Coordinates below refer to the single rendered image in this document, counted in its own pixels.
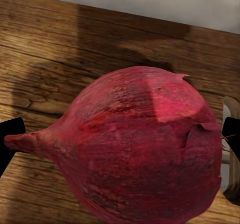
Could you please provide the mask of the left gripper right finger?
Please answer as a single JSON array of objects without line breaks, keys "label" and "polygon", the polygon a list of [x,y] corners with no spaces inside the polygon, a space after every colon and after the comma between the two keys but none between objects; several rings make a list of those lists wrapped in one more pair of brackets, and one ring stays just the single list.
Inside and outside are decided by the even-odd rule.
[{"label": "left gripper right finger", "polygon": [[240,119],[226,117],[222,126],[222,135],[224,137],[234,135],[228,137],[226,141],[240,161]]}]

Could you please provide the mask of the cutting board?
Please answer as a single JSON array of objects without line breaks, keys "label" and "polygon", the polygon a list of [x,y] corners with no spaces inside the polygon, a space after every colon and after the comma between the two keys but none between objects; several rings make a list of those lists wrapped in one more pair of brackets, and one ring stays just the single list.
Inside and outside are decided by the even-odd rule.
[{"label": "cutting board", "polygon": [[[240,34],[60,0],[0,0],[0,122],[26,132],[56,123],[88,85],[148,66],[188,81],[223,131],[224,99],[240,102]],[[0,224],[109,224],[83,206],[62,172],[15,152],[0,177]],[[240,196],[222,189],[183,224],[240,224]]]}]

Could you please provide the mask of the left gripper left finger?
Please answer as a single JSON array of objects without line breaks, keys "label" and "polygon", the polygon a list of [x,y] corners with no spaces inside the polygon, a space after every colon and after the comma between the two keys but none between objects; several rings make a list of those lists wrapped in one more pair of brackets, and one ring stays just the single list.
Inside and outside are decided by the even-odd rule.
[{"label": "left gripper left finger", "polygon": [[0,177],[15,154],[4,144],[4,137],[24,133],[28,132],[21,117],[0,122]]}]

